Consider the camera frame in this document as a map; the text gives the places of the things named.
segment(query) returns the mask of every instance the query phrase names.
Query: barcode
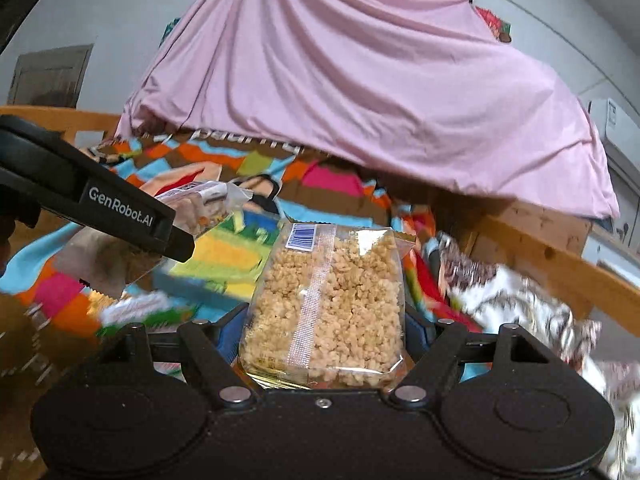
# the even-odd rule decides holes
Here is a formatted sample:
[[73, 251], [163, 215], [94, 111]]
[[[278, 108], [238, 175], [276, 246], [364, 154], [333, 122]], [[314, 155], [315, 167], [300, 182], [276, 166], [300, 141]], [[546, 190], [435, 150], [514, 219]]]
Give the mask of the barcode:
[[310, 253], [314, 250], [315, 224], [293, 224], [285, 247]]

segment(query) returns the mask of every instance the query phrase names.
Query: snack package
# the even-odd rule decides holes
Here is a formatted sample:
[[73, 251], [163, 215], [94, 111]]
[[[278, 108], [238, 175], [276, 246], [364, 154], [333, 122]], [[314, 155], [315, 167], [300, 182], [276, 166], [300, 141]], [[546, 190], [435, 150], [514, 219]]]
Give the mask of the snack package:
[[251, 301], [255, 285], [286, 221], [236, 209], [196, 240], [184, 263], [166, 260], [153, 270], [153, 287], [228, 312]]
[[395, 381], [411, 247], [391, 229], [285, 225], [250, 304], [244, 370], [306, 387]]
[[[191, 182], [157, 196], [176, 210], [174, 225], [197, 238], [218, 224], [228, 211], [240, 207], [250, 192], [234, 184]], [[124, 240], [85, 227], [56, 255], [58, 272], [79, 280], [111, 298], [153, 269], [162, 260]]]
[[113, 335], [132, 322], [143, 323], [148, 332], [175, 332], [179, 325], [193, 318], [197, 308], [158, 290], [125, 298], [96, 313], [101, 325], [97, 335]]

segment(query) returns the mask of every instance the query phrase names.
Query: wooden railing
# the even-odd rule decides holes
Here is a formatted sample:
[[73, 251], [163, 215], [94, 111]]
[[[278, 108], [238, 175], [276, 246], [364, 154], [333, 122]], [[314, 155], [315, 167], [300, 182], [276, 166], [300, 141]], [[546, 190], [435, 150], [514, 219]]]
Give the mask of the wooden railing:
[[[502, 263], [532, 277], [569, 305], [578, 319], [596, 306], [626, 330], [640, 336], [640, 288], [583, 260], [580, 255], [539, 240], [491, 215], [470, 228], [465, 252], [479, 261]], [[497, 250], [479, 240], [490, 240]]]
[[0, 115], [3, 114], [15, 115], [47, 130], [60, 132], [62, 138], [71, 144], [78, 132], [103, 132], [103, 139], [112, 136], [120, 119], [116, 114], [46, 106], [0, 106]]

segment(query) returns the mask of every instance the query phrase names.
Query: puffed rice snack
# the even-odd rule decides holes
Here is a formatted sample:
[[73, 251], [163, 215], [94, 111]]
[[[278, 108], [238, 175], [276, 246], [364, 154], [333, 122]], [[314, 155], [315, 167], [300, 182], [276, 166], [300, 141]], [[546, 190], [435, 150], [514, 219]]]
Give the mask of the puffed rice snack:
[[391, 229], [288, 225], [254, 293], [240, 361], [302, 386], [383, 386], [402, 362], [403, 320]]

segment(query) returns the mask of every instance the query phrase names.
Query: pink cloth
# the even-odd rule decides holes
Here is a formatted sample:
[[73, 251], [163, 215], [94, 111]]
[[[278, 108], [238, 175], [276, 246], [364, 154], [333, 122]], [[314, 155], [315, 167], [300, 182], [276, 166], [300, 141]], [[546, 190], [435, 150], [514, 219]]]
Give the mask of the pink cloth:
[[465, 194], [618, 216], [604, 149], [558, 75], [468, 0], [197, 0], [118, 126], [313, 146]]

